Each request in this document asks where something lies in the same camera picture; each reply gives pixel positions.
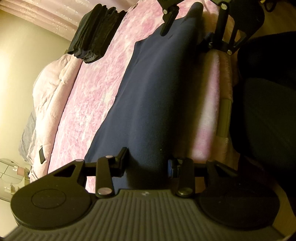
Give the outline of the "navy blue garment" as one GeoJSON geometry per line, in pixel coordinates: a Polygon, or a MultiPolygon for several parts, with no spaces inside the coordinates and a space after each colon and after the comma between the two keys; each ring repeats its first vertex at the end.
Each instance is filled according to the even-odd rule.
{"type": "Polygon", "coordinates": [[[124,176],[112,179],[115,190],[165,189],[169,160],[188,155],[202,13],[203,5],[194,3],[165,36],[155,30],[134,46],[115,101],[85,156],[92,163],[129,149],[124,176]]]}

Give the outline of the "stack of folded black clothes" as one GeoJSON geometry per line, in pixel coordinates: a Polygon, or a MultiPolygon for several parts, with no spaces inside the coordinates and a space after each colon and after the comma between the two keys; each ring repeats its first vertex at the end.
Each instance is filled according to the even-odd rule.
{"type": "Polygon", "coordinates": [[[83,16],[67,53],[85,63],[102,58],[125,15],[124,10],[117,11],[115,7],[97,4],[83,16]]]}

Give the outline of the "person in black clothes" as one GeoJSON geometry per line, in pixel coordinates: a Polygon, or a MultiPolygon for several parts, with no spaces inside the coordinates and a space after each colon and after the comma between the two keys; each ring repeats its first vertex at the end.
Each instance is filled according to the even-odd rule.
{"type": "Polygon", "coordinates": [[[272,224],[279,185],[295,206],[295,32],[253,38],[237,55],[230,137],[246,186],[243,211],[272,224]]]}

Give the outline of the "black phone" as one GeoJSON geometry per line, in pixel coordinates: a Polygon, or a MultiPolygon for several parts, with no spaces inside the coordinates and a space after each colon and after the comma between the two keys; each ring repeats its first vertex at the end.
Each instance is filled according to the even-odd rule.
{"type": "Polygon", "coordinates": [[[41,164],[43,164],[46,161],[46,158],[44,156],[43,147],[41,147],[40,150],[39,150],[39,158],[40,158],[40,163],[41,164]]]}

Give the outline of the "pink fleece blanket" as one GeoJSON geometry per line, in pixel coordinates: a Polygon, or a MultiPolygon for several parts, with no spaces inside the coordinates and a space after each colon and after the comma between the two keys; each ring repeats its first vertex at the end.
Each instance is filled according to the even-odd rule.
{"type": "MultiPolygon", "coordinates": [[[[157,1],[138,1],[120,24],[107,53],[92,64],[82,64],[65,105],[53,146],[49,172],[86,155],[95,132],[114,103],[136,41],[148,37],[162,23],[157,1]]],[[[219,102],[231,99],[231,67],[226,54],[206,56],[198,105],[192,110],[193,139],[188,156],[197,163],[225,158],[228,139],[216,135],[219,102]]]]}

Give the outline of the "white vanity shelf with mirror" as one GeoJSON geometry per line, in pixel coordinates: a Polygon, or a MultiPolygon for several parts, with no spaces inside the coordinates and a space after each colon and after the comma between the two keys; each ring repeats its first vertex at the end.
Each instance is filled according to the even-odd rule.
{"type": "Polygon", "coordinates": [[[1,158],[1,199],[11,201],[13,195],[30,183],[31,166],[19,165],[13,160],[1,158]]]}

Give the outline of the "light pink comforter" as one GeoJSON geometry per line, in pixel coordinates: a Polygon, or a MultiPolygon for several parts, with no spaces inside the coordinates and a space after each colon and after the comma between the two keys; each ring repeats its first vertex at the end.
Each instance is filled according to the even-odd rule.
{"type": "Polygon", "coordinates": [[[64,54],[45,66],[34,83],[36,141],[29,174],[31,182],[45,176],[48,172],[58,126],[81,64],[82,60],[73,55],[64,54]],[[43,164],[40,163],[39,158],[41,147],[46,158],[43,164]]]}

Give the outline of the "pink sheer curtain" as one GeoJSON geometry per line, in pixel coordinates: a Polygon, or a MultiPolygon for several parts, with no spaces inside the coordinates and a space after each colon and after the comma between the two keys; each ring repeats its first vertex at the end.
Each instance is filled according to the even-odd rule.
{"type": "Polygon", "coordinates": [[[82,17],[97,4],[126,11],[136,3],[134,0],[6,0],[1,1],[1,10],[70,41],[82,17]]]}

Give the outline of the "metal bed frame rail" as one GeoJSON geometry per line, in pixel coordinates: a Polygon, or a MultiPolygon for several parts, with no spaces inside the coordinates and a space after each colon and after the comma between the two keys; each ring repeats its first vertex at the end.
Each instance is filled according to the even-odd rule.
{"type": "Polygon", "coordinates": [[[231,100],[229,99],[220,100],[217,132],[216,132],[216,135],[219,137],[227,138],[229,135],[231,108],[232,108],[231,100]]]}

